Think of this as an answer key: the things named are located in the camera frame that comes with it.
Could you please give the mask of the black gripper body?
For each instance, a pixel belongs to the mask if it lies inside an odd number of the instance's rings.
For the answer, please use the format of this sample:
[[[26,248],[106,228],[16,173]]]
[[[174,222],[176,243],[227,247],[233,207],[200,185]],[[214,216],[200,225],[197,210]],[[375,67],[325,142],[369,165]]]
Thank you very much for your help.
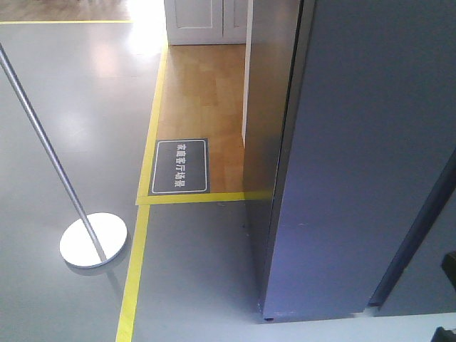
[[[447,253],[441,263],[441,268],[450,280],[453,288],[456,287],[456,266],[455,251]],[[455,342],[455,329],[444,329],[442,326],[437,327],[431,342]]]

